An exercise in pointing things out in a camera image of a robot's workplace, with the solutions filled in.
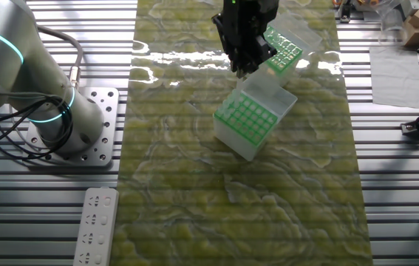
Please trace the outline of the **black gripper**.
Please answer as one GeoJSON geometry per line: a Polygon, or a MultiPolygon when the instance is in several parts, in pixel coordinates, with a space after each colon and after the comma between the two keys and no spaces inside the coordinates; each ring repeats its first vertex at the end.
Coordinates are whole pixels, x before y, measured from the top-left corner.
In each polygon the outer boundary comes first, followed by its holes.
{"type": "Polygon", "coordinates": [[[262,35],[278,11],[278,0],[224,0],[222,14],[211,18],[216,25],[224,53],[231,61],[231,71],[242,78],[253,73],[259,66],[272,58],[277,50],[262,35]],[[245,72],[240,48],[245,45],[245,72]]]}

